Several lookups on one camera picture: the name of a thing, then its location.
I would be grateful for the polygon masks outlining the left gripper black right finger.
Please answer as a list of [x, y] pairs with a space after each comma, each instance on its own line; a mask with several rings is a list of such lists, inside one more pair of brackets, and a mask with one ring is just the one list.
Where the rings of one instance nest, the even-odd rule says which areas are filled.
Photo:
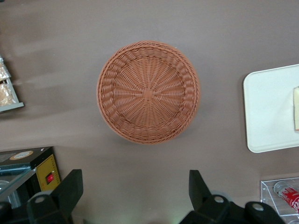
[[193, 210], [180, 222], [181, 224], [233, 224], [231, 203], [222, 195], [212, 194], [200, 172], [189, 172], [189, 198]]

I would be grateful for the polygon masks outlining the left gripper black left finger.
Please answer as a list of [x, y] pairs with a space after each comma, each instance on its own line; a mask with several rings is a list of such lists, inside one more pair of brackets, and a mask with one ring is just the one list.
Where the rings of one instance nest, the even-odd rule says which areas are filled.
[[26, 209], [31, 224], [72, 224], [72, 212], [83, 195], [82, 170], [72, 170], [53, 190], [35, 194]]

